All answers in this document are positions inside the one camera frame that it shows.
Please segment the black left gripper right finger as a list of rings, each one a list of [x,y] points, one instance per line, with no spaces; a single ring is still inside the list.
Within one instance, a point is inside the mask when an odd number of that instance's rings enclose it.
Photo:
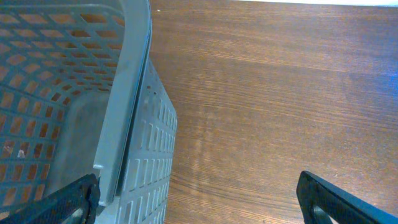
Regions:
[[[302,171],[296,194],[304,223],[397,223],[397,217],[351,195],[321,177]]]

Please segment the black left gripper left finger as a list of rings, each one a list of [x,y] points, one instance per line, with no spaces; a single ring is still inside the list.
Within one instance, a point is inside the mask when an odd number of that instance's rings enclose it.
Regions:
[[[3,224],[93,224],[100,200],[99,180],[87,174],[1,220]]]

